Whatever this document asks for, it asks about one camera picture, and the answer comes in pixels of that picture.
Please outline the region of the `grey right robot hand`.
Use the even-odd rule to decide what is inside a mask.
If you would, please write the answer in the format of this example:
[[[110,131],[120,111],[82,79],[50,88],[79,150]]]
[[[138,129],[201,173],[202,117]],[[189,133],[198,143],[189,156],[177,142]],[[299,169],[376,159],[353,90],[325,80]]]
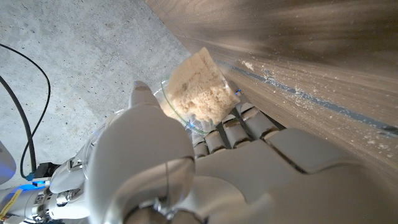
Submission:
[[[73,157],[49,174],[25,185],[1,190],[1,223],[62,223],[90,215],[84,199],[83,161]]]

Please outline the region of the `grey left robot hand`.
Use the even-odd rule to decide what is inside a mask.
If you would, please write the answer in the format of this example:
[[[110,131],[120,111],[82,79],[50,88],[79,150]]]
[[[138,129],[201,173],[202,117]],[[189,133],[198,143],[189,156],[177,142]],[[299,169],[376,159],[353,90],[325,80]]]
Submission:
[[[209,153],[137,81],[129,108],[105,127],[88,163],[90,223],[396,223],[397,195],[344,149],[263,113],[247,135],[230,116],[230,142]]]

